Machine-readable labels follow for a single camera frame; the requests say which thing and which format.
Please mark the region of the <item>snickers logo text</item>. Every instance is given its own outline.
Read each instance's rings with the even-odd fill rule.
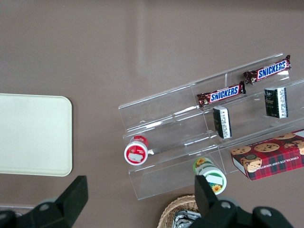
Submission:
[[[284,60],[284,61],[278,62],[276,64],[273,64],[271,66],[259,69],[257,71],[257,80],[260,80],[264,77],[268,77],[270,75],[277,74],[286,68],[287,68],[287,62],[286,62],[286,60]]]
[[[236,85],[234,87],[230,87],[230,88],[218,91],[218,92],[214,92],[210,96],[210,103],[230,97],[230,96],[234,96],[234,95],[238,94],[238,90],[239,90],[239,85]]]

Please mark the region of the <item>snickers bar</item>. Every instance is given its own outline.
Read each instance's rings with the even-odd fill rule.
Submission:
[[[245,83],[244,81],[241,81],[239,85],[230,86],[212,93],[197,94],[197,97],[199,99],[199,105],[202,108],[204,105],[209,105],[211,103],[245,93]]]
[[[263,78],[267,78],[268,76],[275,75],[288,69],[291,69],[290,55],[270,66],[266,66],[258,70],[246,71],[243,73],[243,76],[245,77],[246,84],[250,83],[253,85],[255,82],[258,82]]]

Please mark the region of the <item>cookie box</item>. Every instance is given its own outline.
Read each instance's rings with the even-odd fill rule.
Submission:
[[[231,151],[234,165],[251,180],[304,166],[304,129]]]

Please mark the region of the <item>white tray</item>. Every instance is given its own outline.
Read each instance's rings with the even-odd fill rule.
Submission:
[[[66,176],[71,170],[71,102],[0,94],[0,173]]]

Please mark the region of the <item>black snack package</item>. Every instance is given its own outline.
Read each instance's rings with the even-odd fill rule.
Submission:
[[[218,135],[223,139],[231,138],[232,134],[228,109],[222,106],[215,106],[213,108],[213,119],[215,130]]]
[[[288,117],[286,87],[265,88],[266,115],[276,118]]]

